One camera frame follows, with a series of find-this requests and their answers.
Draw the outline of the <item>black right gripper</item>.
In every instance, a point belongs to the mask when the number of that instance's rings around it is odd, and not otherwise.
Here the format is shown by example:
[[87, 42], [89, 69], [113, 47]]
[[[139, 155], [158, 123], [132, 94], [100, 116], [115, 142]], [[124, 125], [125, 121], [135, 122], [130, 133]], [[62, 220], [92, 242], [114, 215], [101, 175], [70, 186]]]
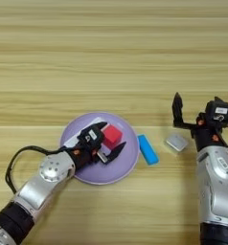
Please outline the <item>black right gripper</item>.
[[[223, 102], [219, 97], [215, 97], [215, 100]], [[221, 136], [222, 129], [228, 127], [228, 122], [207, 121], [205, 113], [198, 114], [196, 123], [184, 122], [182, 107], [182, 98], [176, 93], [172, 103], [173, 126], [191, 131], [191, 136], [195, 141], [197, 151], [208, 146], [223, 146], [228, 148], [228, 144]]]

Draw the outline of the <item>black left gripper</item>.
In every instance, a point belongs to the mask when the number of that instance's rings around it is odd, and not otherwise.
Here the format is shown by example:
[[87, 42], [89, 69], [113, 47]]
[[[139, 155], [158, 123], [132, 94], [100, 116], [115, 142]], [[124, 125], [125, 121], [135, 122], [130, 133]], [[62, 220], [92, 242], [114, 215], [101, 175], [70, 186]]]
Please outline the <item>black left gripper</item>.
[[[102, 130], [105, 126], [107, 126], [107, 122], [98, 122], [97, 125], [98, 128]], [[107, 156], [97, 148], [89, 150], [83, 146], [64, 146], [62, 150], [69, 154], [69, 156], [74, 162], [75, 168], [83, 168], [85, 166], [95, 164], [97, 162], [102, 162], [105, 165], [111, 163], [120, 155], [124, 147], [125, 142], [113, 148]]]

